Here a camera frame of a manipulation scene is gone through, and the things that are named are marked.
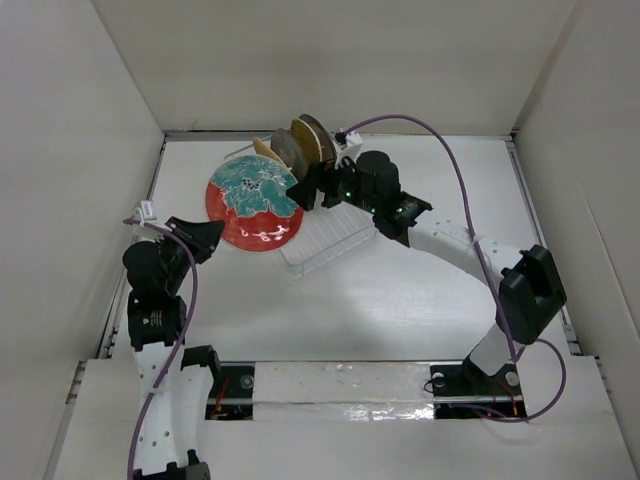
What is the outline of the dark rimmed cream plate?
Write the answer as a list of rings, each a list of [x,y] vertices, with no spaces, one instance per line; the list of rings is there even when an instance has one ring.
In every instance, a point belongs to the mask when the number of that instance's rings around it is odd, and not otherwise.
[[[304,121],[316,134],[320,145],[321,160],[323,162],[335,161],[340,153],[340,146],[333,134],[315,117],[309,114],[301,114],[299,118]]]

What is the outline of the yellow fan-shaped bamboo plate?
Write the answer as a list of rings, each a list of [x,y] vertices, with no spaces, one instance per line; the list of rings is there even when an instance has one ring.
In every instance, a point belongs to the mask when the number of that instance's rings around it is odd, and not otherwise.
[[[307,122],[300,118],[293,119],[290,132],[309,163],[318,163],[322,160],[319,138]]]

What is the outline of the square woven bamboo tray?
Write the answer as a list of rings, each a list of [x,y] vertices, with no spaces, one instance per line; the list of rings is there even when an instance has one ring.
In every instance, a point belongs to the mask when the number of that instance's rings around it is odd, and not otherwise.
[[[256,154],[274,160],[285,167],[289,172],[292,172],[292,167],[289,166],[278,154],[276,154],[262,139],[254,138],[252,140],[252,146]]]

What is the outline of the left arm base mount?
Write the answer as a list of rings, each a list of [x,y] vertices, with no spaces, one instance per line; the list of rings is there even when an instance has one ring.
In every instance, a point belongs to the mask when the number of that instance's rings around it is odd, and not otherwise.
[[[252,362],[224,362],[209,394],[205,419],[252,420],[255,371],[256,364]]]

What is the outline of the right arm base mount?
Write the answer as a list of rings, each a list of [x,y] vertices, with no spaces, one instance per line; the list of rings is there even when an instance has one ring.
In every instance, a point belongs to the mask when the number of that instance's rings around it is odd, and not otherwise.
[[[467,360],[429,365],[423,390],[433,397],[436,419],[522,419],[527,415],[516,364],[487,375]]]

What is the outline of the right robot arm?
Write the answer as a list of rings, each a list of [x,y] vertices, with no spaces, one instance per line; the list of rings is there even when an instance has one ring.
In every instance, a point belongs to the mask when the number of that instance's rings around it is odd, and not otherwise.
[[[397,166],[381,151],[340,165],[316,163],[287,191],[306,211],[313,209],[318,193],[324,196],[323,207],[347,203],[366,211],[386,238],[434,255],[496,293],[496,323],[465,358],[461,371],[463,384],[474,393],[494,386],[499,370],[534,343],[566,303],[549,250],[481,238],[436,215],[428,202],[402,191]]]

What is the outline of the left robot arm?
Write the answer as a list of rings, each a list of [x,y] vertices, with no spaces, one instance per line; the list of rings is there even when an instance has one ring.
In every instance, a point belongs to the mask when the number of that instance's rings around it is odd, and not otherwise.
[[[225,224],[171,217],[158,225],[143,215],[127,222],[156,237],[137,241],[122,257],[131,288],[127,328],[141,386],[126,476],[208,479],[210,468],[198,454],[199,429],[223,373],[212,346],[187,346],[196,301],[184,301],[179,289],[215,252]]]

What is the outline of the black plate with deer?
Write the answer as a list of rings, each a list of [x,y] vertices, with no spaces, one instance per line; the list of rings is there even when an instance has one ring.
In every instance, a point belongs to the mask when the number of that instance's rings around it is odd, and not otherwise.
[[[270,148],[291,170],[297,181],[302,181],[305,178],[309,162],[302,148],[288,130],[275,130],[271,136]]]

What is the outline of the colourful red teal plate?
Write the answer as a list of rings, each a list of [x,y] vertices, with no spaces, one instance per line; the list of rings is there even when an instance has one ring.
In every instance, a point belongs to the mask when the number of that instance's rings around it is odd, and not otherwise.
[[[299,233],[303,209],[287,195],[296,184],[281,163],[259,154],[241,155],[216,168],[205,192],[211,221],[222,220],[222,239],[250,253],[278,250]]]

